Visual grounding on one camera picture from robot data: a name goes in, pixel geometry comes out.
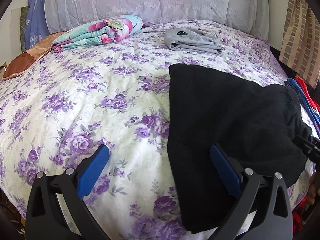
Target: teal and pink blanket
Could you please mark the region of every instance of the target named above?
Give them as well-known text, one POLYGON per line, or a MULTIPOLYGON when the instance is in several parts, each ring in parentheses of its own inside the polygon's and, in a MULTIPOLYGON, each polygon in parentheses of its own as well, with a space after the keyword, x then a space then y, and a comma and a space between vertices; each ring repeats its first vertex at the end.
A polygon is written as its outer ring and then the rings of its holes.
POLYGON ((67 31, 52 42, 52 48, 54 52, 62 52, 78 47, 119 42, 141 28, 141 18, 133 15, 98 20, 67 31))

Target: white lace fabric cover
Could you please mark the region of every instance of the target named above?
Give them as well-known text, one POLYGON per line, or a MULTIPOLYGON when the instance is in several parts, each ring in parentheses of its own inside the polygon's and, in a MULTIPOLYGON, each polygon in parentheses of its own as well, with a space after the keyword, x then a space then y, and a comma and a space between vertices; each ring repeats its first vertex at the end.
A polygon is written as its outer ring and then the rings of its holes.
POLYGON ((268 38, 268 0, 45 0, 50 33, 124 14, 153 24, 210 20, 268 38))

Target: floral bedsheet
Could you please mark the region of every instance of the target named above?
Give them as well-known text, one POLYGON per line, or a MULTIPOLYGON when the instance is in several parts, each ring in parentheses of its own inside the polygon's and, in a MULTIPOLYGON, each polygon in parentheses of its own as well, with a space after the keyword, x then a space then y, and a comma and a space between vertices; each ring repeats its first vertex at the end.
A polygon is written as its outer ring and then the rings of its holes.
MULTIPOLYGON (((23 217, 37 172, 61 174, 106 144, 110 160, 84 201, 112 239, 209 237, 212 230, 192 235, 180 220, 166 151, 173 63, 215 68, 262 86, 287 78, 265 40, 209 21, 154 25, 119 44, 48 54, 23 75, 0 82, 0 187, 23 217), (214 34, 222 56, 167 49, 164 32, 177 27, 214 34)), ((288 189, 292 207, 306 194, 313 169, 308 161, 288 189)))

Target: silver screw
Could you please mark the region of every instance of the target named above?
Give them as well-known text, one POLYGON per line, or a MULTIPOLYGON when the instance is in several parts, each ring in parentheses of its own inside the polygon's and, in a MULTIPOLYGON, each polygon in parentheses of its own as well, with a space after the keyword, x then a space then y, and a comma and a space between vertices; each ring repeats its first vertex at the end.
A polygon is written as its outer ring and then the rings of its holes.
POLYGON ((252 174, 253 174, 253 170, 250 169, 250 168, 246 168, 246 169, 244 170, 244 172, 245 172, 246 174, 248 174, 248 175, 252 175, 252 174))
POLYGON ((67 175, 71 175, 71 174, 74 173, 74 171, 75 171, 74 168, 68 168, 68 169, 66 170, 66 174, 67 174, 67 175))
POLYGON ((275 176, 277 179, 282 179, 282 174, 280 172, 276 172, 275 176))
POLYGON ((37 173, 37 178, 38 179, 41 179, 43 177, 44 173, 41 171, 41 172, 38 172, 37 173))

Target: brown fabric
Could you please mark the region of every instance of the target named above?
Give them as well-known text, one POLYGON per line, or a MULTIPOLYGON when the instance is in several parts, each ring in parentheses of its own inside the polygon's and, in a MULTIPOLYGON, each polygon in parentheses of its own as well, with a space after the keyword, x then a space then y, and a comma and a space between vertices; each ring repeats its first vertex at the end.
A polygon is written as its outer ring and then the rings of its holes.
POLYGON ((63 33, 64 32, 58 32, 46 36, 31 49, 28 49, 27 51, 17 56, 7 67, 7 70, 4 72, 2 79, 8 80, 10 78, 14 78, 23 74, 35 62, 52 51, 52 42, 63 33))
POLYGON ((279 60, 314 89, 320 75, 320 24, 305 0, 289 0, 279 60))

